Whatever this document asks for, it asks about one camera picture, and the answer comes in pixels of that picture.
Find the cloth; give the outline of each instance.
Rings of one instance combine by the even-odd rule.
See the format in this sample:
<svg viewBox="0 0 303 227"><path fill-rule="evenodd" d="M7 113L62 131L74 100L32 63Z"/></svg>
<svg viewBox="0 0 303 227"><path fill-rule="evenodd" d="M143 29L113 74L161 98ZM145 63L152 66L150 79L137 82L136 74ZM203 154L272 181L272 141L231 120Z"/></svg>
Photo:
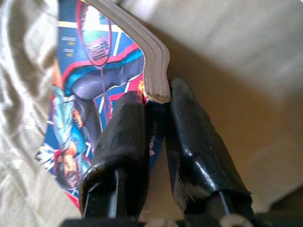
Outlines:
<svg viewBox="0 0 303 227"><path fill-rule="evenodd" d="M303 4L299 0L123 0L168 47L253 195L255 211L302 185ZM34 160L49 112L57 3L0 0L0 226L80 217ZM165 152L142 220L181 218Z"/></svg>

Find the book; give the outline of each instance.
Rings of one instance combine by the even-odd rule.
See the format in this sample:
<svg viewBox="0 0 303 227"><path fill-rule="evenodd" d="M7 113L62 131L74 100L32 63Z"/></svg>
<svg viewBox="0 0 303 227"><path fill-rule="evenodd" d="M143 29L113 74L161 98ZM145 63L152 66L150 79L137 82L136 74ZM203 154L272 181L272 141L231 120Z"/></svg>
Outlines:
<svg viewBox="0 0 303 227"><path fill-rule="evenodd" d="M79 184L117 100L139 91L146 103L150 169L166 131L169 51L110 0L59 0L58 46L45 140L35 159L79 208Z"/></svg>

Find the beige background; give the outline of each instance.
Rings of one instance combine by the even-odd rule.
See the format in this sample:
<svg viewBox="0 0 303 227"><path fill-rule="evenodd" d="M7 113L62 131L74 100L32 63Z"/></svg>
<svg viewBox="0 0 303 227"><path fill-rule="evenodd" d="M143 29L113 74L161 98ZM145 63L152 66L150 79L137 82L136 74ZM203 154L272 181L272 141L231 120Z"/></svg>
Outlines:
<svg viewBox="0 0 303 227"><path fill-rule="evenodd" d="M0 0L0 226L79 217L33 156L48 114L56 41L53 0ZM255 211L303 182L303 4L299 0L124 0L169 48L223 137ZM142 219L180 218L165 151Z"/></svg>

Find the beige fabric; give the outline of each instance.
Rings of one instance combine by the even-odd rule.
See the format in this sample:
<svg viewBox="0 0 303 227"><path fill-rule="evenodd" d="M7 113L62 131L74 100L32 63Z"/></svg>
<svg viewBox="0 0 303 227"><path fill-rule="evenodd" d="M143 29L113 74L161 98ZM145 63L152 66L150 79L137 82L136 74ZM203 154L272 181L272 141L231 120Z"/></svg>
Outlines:
<svg viewBox="0 0 303 227"><path fill-rule="evenodd" d="M0 0L0 226L79 217L33 159L47 119L53 0ZM223 137L256 211L302 184L303 4L299 0L124 0L167 45L168 74L196 93ZM180 218L165 153L142 219Z"/></svg>

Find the comic book cover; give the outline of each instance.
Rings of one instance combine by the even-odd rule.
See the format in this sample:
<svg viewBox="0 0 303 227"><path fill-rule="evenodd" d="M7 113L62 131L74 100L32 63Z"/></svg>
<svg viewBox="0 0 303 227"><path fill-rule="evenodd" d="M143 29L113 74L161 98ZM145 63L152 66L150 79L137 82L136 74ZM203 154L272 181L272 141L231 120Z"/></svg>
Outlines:
<svg viewBox="0 0 303 227"><path fill-rule="evenodd" d="M59 0L58 48L49 120L35 159L79 207L82 175L99 135L125 92L143 90L140 47L97 9L80 0ZM161 149L166 106L147 101L147 144L152 168Z"/></svg>

